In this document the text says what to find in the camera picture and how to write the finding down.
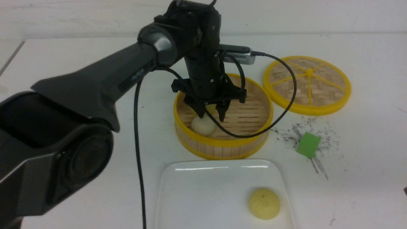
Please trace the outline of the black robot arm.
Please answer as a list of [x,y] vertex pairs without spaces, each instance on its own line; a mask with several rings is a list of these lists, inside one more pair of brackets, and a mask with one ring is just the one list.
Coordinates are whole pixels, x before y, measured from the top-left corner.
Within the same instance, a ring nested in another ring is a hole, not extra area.
[[188,79],[173,92],[199,117],[215,104],[220,121],[231,100],[245,102],[241,87],[226,79],[216,1],[173,0],[163,15],[142,28],[137,42],[78,71],[39,80],[31,91],[1,102],[1,228],[19,229],[93,181],[106,168],[120,131],[116,102],[136,86],[134,135],[138,143],[138,94],[143,78],[170,71],[185,59]]

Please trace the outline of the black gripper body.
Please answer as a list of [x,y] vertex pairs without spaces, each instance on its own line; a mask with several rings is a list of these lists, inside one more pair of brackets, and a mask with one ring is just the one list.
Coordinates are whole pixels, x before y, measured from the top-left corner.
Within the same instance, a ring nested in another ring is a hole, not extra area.
[[229,100],[238,100],[245,103],[247,90],[245,88],[245,76],[243,69],[233,56],[224,56],[227,61],[236,64],[240,74],[241,86],[233,84],[225,73],[223,61],[219,57],[193,57],[184,58],[188,79],[175,79],[172,82],[173,92],[183,92],[192,97],[197,97],[204,103],[217,103]]

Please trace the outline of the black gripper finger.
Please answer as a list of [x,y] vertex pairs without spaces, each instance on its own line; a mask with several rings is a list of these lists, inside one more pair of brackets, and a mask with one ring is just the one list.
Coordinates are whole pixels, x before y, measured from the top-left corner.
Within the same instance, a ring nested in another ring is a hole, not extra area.
[[218,112],[218,118],[220,122],[224,122],[226,112],[229,109],[231,101],[220,101],[216,104],[216,110]]
[[199,118],[205,116],[205,100],[195,95],[185,94],[184,103],[188,105]]

